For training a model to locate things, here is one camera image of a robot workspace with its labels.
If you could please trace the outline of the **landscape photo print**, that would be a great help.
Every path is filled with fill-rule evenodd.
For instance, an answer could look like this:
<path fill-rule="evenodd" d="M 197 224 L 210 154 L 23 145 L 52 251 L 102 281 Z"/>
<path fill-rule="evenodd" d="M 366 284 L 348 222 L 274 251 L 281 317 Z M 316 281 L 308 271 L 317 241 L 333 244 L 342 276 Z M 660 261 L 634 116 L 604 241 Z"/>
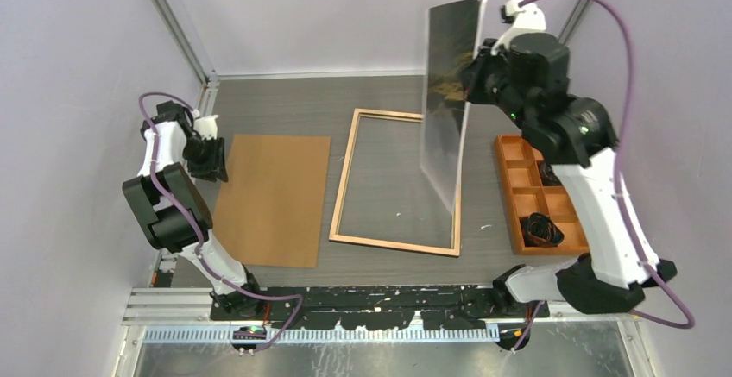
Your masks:
<path fill-rule="evenodd" d="M 481 45 L 488 0 L 458 0 L 430 8 L 426 20 L 420 170 L 445 209 L 457 208 L 470 105 L 460 72 Z"/>

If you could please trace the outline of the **wooden picture frame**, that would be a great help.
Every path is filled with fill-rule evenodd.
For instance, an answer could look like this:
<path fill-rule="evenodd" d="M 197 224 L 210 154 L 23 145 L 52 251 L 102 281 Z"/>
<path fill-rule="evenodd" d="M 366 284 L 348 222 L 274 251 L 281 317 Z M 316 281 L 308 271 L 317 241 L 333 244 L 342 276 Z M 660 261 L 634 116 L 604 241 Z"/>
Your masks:
<path fill-rule="evenodd" d="M 331 242 L 457 258 L 460 202 L 447 210 L 420 169 L 419 113 L 356 108 Z"/>

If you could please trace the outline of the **brown backing board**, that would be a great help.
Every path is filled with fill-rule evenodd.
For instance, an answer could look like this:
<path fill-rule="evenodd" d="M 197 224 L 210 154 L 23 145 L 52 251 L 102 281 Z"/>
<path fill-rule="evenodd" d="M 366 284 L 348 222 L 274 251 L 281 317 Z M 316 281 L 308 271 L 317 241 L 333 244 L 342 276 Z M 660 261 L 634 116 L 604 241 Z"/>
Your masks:
<path fill-rule="evenodd" d="M 328 136 L 234 136 L 213 231 L 235 260 L 316 267 L 330 146 Z"/>

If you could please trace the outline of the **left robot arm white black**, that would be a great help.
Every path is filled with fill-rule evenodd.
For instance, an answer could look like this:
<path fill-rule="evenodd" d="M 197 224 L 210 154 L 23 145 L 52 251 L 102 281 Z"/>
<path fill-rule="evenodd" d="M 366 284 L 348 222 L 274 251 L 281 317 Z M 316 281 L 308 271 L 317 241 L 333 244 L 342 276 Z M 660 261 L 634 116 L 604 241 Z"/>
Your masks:
<path fill-rule="evenodd" d="M 258 318 L 265 298 L 254 275 L 213 234 L 213 218 L 196 181 L 225 182 L 225 140 L 217 118 L 181 101 L 145 114 L 145 157 L 122 192 L 142 233 L 155 249 L 181 256 L 211 282 L 214 305 L 245 320 Z"/>

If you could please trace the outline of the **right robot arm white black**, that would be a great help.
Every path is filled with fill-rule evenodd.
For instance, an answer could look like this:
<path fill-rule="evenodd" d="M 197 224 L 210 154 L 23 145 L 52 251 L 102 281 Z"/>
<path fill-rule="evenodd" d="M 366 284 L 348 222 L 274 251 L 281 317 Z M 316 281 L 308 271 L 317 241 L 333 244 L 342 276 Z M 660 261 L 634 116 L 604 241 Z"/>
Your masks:
<path fill-rule="evenodd" d="M 601 103 L 569 92 L 569 48 L 548 33 L 508 44 L 487 39 L 460 73 L 466 102 L 498 107 L 565 188 L 588 251 L 574 261 L 519 265 L 498 277 L 495 310 L 514 317 L 528 302 L 563 301 L 584 314 L 633 312 L 645 291 L 677 274 L 641 235 L 614 173 L 619 140 Z"/>

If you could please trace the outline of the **clear acrylic sheet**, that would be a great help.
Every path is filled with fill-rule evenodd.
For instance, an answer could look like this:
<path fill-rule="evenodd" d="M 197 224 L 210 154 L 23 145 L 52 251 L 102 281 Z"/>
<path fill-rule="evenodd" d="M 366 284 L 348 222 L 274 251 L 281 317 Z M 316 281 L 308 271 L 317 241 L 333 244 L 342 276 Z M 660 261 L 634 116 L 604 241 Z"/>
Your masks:
<path fill-rule="evenodd" d="M 359 120 L 338 233 L 451 246 L 451 214 L 420 170 L 420 124 Z"/>

